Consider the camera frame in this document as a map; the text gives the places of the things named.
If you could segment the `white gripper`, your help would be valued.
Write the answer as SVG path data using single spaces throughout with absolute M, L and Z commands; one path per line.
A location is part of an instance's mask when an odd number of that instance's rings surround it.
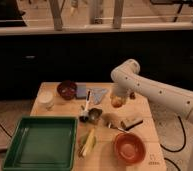
M 128 97 L 128 90 L 126 88 L 114 83 L 112 86 L 111 94 L 113 96 L 127 98 Z

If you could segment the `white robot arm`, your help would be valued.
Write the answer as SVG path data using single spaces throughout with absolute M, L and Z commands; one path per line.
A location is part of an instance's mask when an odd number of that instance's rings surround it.
M 193 91 L 157 82 L 139 75 L 140 65 L 128 59 L 111 71 L 113 81 L 111 99 L 126 102 L 130 92 L 137 92 L 184 116 L 193 124 Z M 193 171 L 193 147 L 187 171 Z

